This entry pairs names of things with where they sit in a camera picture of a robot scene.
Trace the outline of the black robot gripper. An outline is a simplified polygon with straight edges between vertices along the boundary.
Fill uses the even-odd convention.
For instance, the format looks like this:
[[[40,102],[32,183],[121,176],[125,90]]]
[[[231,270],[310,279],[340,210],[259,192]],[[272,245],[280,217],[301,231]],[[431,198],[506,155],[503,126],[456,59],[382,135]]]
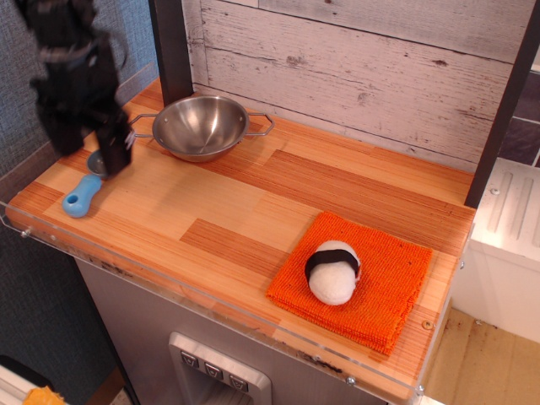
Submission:
[[[44,78],[33,78],[40,123],[60,155],[84,146],[83,128],[96,131],[106,173],[116,176],[132,163],[134,131],[116,101],[119,87],[111,46],[114,36],[95,33],[87,43],[41,46]]]

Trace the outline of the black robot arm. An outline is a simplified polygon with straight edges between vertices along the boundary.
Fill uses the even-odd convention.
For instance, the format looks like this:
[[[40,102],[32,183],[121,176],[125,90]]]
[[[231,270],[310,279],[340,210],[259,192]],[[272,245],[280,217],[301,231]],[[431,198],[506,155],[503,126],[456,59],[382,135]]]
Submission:
[[[111,36],[93,26],[91,1],[17,1],[34,34],[44,78],[30,85],[36,112],[54,149],[63,156],[84,145],[83,133],[95,133],[105,172],[116,176],[132,162],[134,134],[116,99],[119,79]]]

